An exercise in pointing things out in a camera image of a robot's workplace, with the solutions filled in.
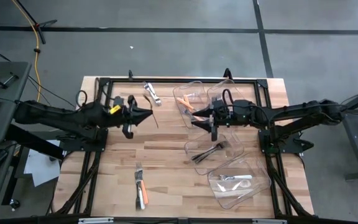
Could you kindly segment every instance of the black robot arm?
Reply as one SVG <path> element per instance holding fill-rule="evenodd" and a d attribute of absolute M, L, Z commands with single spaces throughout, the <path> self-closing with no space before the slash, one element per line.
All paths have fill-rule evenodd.
<path fill-rule="evenodd" d="M 20 124 L 44 124 L 75 134 L 85 141 L 97 141 L 100 128 L 119 128 L 121 125 L 125 137 L 131 139 L 134 136 L 131 126 L 137 126 L 152 114 L 152 110 L 138 108 L 131 95 L 128 97 L 128 106 L 124 105 L 124 99 L 117 96 L 113 108 L 91 102 L 76 111 L 26 101 L 19 103 L 14 118 Z"/>
<path fill-rule="evenodd" d="M 292 134 L 319 124 L 339 124 L 343 119 L 341 109 L 343 109 L 341 105 L 329 100 L 310 101 L 274 109 L 257 106 L 248 100 L 235 100 L 231 105 L 227 105 L 224 100 L 216 100 L 207 108 L 193 113 L 193 116 L 209 119 L 192 121 L 192 124 L 210 132 L 212 141 L 217 138 L 219 126 L 250 125 L 258 129 L 267 127 L 270 132 L 268 142 L 278 144 Z M 284 126 L 272 125 L 275 121 L 287 119 L 297 120 Z"/>

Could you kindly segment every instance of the wooden tabletop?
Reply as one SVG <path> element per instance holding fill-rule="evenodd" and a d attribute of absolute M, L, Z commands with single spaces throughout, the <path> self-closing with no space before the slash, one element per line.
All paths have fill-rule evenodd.
<path fill-rule="evenodd" d="M 93 99 L 95 77 L 84 77 L 81 89 Z M 268 89 L 273 108 L 288 105 L 284 81 L 269 78 Z M 153 83 L 162 106 L 154 106 L 153 117 L 134 127 L 134 138 L 126 139 L 121 128 L 110 128 L 106 150 L 102 153 L 92 216 L 109 217 L 198 217 L 198 218 L 272 218 L 273 207 L 270 189 L 261 191 L 233 208 L 220 207 L 211 191 L 208 178 L 198 175 L 188 162 L 184 145 L 206 134 L 201 129 L 189 130 L 177 109 L 173 89 L 180 83 Z M 213 84 L 204 84 L 205 91 Z M 247 100 L 255 102 L 252 85 L 239 84 L 237 89 Z M 113 96 L 125 99 L 134 95 L 138 106 L 149 108 L 142 97 L 145 90 L 141 83 L 115 83 Z M 251 127 L 232 128 L 244 144 L 245 152 L 254 152 L 265 166 L 259 149 L 257 130 Z M 54 209 L 59 209 L 78 185 L 84 153 L 74 152 L 63 163 L 54 198 Z M 288 188 L 304 208 L 313 213 L 305 171 L 300 159 L 283 154 L 283 164 Z M 144 181 L 149 195 L 145 210 L 135 210 L 135 162 L 144 167 Z M 84 192 L 83 208 L 88 189 Z M 280 208 L 284 211 L 281 190 L 277 191 Z"/>

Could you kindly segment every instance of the transparent plastic bin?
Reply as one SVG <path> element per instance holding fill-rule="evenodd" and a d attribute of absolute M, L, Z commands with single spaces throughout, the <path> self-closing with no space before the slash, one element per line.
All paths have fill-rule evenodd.
<path fill-rule="evenodd" d="M 244 97 L 242 96 L 240 91 L 236 88 L 236 84 L 234 83 L 234 81 L 228 79 L 228 80 L 221 81 L 220 83 L 216 84 L 215 86 L 212 86 L 207 90 L 206 93 L 208 95 L 209 102 L 222 99 L 223 98 L 222 93 L 223 90 L 225 89 L 230 90 L 233 100 L 244 100 Z M 226 96 L 225 97 L 226 103 L 231 105 L 232 103 L 230 102 L 229 94 L 225 93 L 225 96 Z"/>
<path fill-rule="evenodd" d="M 256 155 L 248 153 L 208 174 L 209 186 L 222 208 L 230 209 L 270 187 L 270 178 Z"/>
<path fill-rule="evenodd" d="M 199 162 L 192 159 L 208 150 L 212 150 L 214 146 L 221 142 L 227 143 L 223 149 L 219 148 L 213 151 Z M 234 132 L 220 132 L 218 133 L 218 140 L 214 142 L 211 141 L 211 134 L 208 133 L 195 140 L 187 142 L 185 144 L 185 151 L 187 158 L 195 171 L 199 175 L 205 175 L 241 156 L 244 153 L 244 146 L 238 140 Z"/>
<path fill-rule="evenodd" d="M 175 97 L 175 101 L 178 106 L 178 110 L 181 114 L 181 117 L 183 118 L 183 121 L 186 124 L 186 127 L 189 129 L 195 129 L 196 126 L 193 126 L 191 124 L 192 121 L 198 120 L 198 121 L 204 121 L 208 118 L 202 118 L 202 117 L 194 117 L 191 114 L 206 108 L 208 106 L 209 100 L 208 96 L 205 93 L 204 85 L 200 81 L 195 81 L 191 83 L 187 83 L 186 85 L 178 86 L 173 89 L 173 96 Z M 189 104 L 194 107 L 194 109 L 188 109 L 184 104 L 180 103 L 178 100 L 184 100 L 184 97 L 187 96 Z M 181 110 L 181 107 L 184 107 L 184 109 L 187 109 L 187 111 L 183 112 L 183 109 Z"/>

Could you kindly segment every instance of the white paper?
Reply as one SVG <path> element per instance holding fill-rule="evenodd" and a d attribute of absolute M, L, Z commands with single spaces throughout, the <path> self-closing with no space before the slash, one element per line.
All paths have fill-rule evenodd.
<path fill-rule="evenodd" d="M 60 141 L 49 140 L 48 142 L 59 146 Z M 30 149 L 27 162 L 24 167 L 25 174 L 32 174 L 34 186 L 50 181 L 60 174 L 59 161 L 50 161 L 49 157 Z"/>

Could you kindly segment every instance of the concrete floor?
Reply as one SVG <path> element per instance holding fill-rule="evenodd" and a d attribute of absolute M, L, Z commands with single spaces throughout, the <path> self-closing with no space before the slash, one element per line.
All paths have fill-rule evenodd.
<path fill-rule="evenodd" d="M 39 22 L 58 19 L 56 26 L 257 27 L 252 0 L 22 2 Z M 259 5 L 266 29 L 358 29 L 358 0 L 259 0 Z M 14 5 L 4 0 L 0 0 L 0 24 L 27 25 Z M 134 75 L 220 77 L 229 67 L 235 77 L 266 77 L 258 34 L 48 32 L 45 38 L 39 60 L 42 84 L 73 103 L 83 76 L 126 75 L 128 69 Z M 266 39 L 273 75 L 285 79 L 290 103 L 323 98 L 341 102 L 358 92 L 358 35 L 266 35 Z M 11 60 L 33 62 L 34 46 L 31 32 L 0 31 L 0 53 Z M 28 84 L 22 100 L 35 95 Z M 60 100 L 53 104 L 70 107 Z M 318 126 L 305 131 L 304 139 L 315 143 L 305 153 L 315 213 L 358 221 L 358 180 L 344 180 L 344 174 L 358 172 L 358 164 L 343 126 Z M 53 183 L 44 187 L 41 194 L 49 195 L 37 199 L 16 193 L 24 200 L 22 211 L 0 212 L 0 218 L 43 215 L 52 189 Z"/>

